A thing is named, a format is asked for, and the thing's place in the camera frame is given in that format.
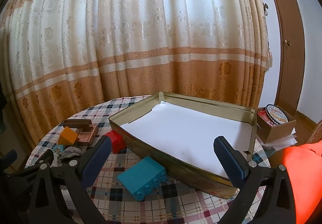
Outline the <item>copper pink rectangular box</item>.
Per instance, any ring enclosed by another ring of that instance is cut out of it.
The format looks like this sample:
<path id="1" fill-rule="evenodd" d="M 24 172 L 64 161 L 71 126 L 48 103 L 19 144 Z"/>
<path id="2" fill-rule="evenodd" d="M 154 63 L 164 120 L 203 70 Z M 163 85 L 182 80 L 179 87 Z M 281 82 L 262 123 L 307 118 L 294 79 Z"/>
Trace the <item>copper pink rectangular box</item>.
<path id="1" fill-rule="evenodd" d="M 77 129 L 76 133 L 78 134 L 78 136 L 75 141 L 75 144 L 80 146 L 92 145 L 97 132 L 98 126 L 94 124 L 90 125 L 88 128 Z"/>

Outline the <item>red toy brick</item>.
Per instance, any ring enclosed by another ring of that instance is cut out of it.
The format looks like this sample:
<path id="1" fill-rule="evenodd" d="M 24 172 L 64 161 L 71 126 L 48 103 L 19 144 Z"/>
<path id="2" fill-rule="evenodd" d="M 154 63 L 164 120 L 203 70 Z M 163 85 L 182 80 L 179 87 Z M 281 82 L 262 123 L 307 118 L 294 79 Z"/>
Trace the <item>red toy brick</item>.
<path id="1" fill-rule="evenodd" d="M 110 138 L 112 144 L 112 152 L 114 154 L 118 154 L 126 148 L 126 144 L 123 137 L 116 131 L 111 130 L 108 133 L 106 133 L 105 136 Z"/>

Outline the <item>orange flowered cube box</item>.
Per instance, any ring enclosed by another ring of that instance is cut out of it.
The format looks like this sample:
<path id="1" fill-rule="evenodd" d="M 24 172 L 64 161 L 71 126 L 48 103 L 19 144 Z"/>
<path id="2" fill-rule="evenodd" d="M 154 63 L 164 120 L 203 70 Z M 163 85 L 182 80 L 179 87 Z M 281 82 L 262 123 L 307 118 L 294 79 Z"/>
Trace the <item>orange flowered cube box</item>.
<path id="1" fill-rule="evenodd" d="M 65 127 L 60 134 L 58 139 L 58 145 L 74 145 L 78 137 L 78 134 L 69 127 Z"/>

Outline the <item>brown wooden comb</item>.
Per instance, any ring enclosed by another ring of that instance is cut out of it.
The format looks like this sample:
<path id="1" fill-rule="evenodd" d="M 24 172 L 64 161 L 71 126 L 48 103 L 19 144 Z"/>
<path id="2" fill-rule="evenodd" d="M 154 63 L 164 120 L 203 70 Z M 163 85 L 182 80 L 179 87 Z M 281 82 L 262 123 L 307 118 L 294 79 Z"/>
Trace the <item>brown wooden comb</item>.
<path id="1" fill-rule="evenodd" d="M 69 127 L 73 129 L 85 129 L 92 125 L 90 119 L 66 119 L 62 122 L 63 127 Z"/>

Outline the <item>teal long toy brick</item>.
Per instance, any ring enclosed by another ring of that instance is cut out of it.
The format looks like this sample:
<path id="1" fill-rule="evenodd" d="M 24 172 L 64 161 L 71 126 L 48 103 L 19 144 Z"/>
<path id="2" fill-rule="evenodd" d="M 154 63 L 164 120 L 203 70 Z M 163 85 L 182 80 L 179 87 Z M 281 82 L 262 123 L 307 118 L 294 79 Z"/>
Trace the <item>teal long toy brick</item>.
<path id="1" fill-rule="evenodd" d="M 167 180 L 165 168 L 147 156 L 118 177 L 136 201 L 142 201 Z"/>

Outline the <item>teal bear toy brick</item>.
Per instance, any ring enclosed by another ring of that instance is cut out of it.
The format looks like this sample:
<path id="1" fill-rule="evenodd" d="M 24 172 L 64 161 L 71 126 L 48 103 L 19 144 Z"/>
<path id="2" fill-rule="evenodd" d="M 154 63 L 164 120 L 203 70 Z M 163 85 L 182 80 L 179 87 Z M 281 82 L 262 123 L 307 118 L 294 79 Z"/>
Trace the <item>teal bear toy brick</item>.
<path id="1" fill-rule="evenodd" d="M 53 148 L 52 148 L 52 152 L 56 155 L 59 155 L 61 154 L 65 149 L 65 146 L 64 145 L 55 145 Z"/>

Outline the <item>gold metal tin tray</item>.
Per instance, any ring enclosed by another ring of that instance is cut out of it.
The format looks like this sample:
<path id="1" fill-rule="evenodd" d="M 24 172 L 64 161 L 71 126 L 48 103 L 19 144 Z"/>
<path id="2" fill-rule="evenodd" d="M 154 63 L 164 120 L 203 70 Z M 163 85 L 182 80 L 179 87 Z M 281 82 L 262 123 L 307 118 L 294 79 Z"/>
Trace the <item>gold metal tin tray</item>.
<path id="1" fill-rule="evenodd" d="M 249 123 L 252 126 L 249 150 L 244 154 L 240 152 L 247 160 L 251 159 L 255 146 L 255 135 L 257 129 L 257 115 L 255 109 L 221 101 L 202 99 L 169 92 L 158 92 L 109 117 L 112 129 L 123 137 L 126 146 L 139 157 L 145 158 L 149 156 L 153 158 L 166 169 L 169 175 L 198 190 L 220 198 L 232 197 L 236 189 L 231 184 L 227 175 L 225 177 L 216 175 L 183 162 L 152 147 L 122 129 L 121 125 L 123 123 L 133 122 L 134 120 L 141 118 L 162 101 L 205 114 L 218 116 L 220 118 Z"/>

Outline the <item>cardboard box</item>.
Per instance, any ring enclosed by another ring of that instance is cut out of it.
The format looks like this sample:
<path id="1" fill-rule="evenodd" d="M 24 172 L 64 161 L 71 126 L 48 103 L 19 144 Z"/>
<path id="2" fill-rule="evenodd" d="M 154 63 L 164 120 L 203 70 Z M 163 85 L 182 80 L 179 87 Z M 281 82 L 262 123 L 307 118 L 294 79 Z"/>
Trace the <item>cardboard box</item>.
<path id="1" fill-rule="evenodd" d="M 285 113 L 289 122 L 276 125 L 266 114 L 265 107 L 257 109 L 257 135 L 263 143 L 277 141 L 293 134 L 293 129 L 296 126 L 296 119 L 281 107 L 277 107 Z"/>

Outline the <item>white paper tray liner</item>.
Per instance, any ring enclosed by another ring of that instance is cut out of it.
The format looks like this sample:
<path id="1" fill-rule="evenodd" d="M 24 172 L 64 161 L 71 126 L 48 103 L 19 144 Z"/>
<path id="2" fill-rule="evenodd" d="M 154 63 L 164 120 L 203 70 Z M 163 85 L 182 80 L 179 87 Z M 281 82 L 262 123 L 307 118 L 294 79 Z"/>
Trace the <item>white paper tray liner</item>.
<path id="1" fill-rule="evenodd" d="M 162 101 L 150 112 L 122 129 L 134 137 L 183 162 L 225 177 L 226 173 L 214 150 L 213 142 L 224 136 L 230 145 L 242 152 L 249 150 L 252 126 L 194 111 Z"/>

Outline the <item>plaid tablecloth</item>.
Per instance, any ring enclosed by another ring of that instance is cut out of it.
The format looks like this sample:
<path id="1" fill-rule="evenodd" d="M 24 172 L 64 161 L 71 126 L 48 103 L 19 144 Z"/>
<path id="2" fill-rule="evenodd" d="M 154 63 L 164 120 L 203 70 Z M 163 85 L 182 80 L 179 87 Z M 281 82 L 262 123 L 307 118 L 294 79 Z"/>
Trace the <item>plaid tablecloth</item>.
<path id="1" fill-rule="evenodd" d="M 98 126 L 94 143 L 111 130 L 109 116 L 133 105 L 147 96 L 124 97 L 90 107 L 71 118 L 91 119 Z M 63 130 L 58 122 L 31 152 L 26 167 L 33 165 L 47 150 L 52 149 Z M 196 191 L 168 176 L 168 180 L 141 202 L 136 201 L 118 181 L 118 176 L 140 158 L 126 149 L 111 153 L 92 187 L 86 191 L 107 223 L 218 223 L 231 206 L 234 197 L 222 199 Z"/>

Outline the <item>round cookie tin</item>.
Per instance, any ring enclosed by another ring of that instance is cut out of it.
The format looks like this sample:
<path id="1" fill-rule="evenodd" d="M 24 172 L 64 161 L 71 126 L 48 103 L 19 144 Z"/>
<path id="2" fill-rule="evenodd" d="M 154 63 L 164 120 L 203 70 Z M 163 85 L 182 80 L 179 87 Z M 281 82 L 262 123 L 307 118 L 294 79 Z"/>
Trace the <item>round cookie tin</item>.
<path id="1" fill-rule="evenodd" d="M 281 125 L 289 122 L 288 117 L 285 113 L 275 105 L 268 104 L 265 107 L 266 114 L 276 124 Z"/>

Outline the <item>orange red cloth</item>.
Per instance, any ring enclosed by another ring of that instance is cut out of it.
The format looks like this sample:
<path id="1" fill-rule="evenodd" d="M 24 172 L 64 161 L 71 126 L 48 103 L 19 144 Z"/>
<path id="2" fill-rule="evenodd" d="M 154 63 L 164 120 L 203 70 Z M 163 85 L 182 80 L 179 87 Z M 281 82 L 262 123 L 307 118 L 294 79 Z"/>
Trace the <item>orange red cloth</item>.
<path id="1" fill-rule="evenodd" d="M 321 200 L 321 141 L 283 150 L 295 200 L 296 223 L 305 223 Z"/>

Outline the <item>brown wooden door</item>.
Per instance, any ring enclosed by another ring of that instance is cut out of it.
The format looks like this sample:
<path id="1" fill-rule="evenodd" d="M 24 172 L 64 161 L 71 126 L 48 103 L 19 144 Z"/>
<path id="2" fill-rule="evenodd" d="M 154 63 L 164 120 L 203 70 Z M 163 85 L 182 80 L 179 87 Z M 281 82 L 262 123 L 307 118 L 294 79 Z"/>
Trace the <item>brown wooden door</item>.
<path id="1" fill-rule="evenodd" d="M 305 48 L 297 0 L 274 0 L 280 30 L 281 60 L 275 104 L 295 115 L 303 85 Z"/>

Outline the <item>cream and orange curtain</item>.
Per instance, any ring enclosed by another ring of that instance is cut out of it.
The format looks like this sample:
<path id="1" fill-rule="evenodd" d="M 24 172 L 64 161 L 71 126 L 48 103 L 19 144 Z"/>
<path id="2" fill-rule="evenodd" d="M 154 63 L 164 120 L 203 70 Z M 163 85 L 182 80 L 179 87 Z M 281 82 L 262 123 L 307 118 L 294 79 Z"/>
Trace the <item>cream and orange curtain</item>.
<path id="1" fill-rule="evenodd" d="M 262 0 L 3 0 L 1 84 L 30 146 L 71 115 L 174 92 L 257 108 Z"/>

